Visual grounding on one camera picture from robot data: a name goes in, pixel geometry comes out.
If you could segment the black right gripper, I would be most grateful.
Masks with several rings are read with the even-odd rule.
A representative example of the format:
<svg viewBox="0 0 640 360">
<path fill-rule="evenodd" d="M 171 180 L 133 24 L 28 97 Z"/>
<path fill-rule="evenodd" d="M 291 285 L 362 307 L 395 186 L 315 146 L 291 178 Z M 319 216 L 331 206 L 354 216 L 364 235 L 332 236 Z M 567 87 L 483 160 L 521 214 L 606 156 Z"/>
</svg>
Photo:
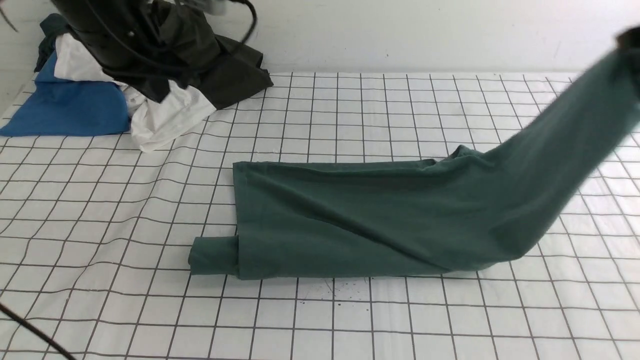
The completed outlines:
<svg viewBox="0 0 640 360">
<path fill-rule="evenodd" d="M 640 48 L 640 26 L 620 32 L 615 37 L 615 45 L 619 50 L 638 50 Z"/>
</svg>

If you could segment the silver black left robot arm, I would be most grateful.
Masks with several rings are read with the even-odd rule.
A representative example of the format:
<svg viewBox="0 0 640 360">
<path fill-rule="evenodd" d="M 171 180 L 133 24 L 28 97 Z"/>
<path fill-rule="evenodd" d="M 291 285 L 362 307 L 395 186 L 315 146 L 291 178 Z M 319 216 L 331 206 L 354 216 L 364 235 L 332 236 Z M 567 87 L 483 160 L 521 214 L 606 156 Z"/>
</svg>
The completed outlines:
<svg viewBox="0 0 640 360">
<path fill-rule="evenodd" d="M 53 5 L 105 75 L 149 100 L 163 101 L 170 81 L 185 89 L 199 76 L 162 37 L 155 0 L 55 0 Z"/>
</svg>

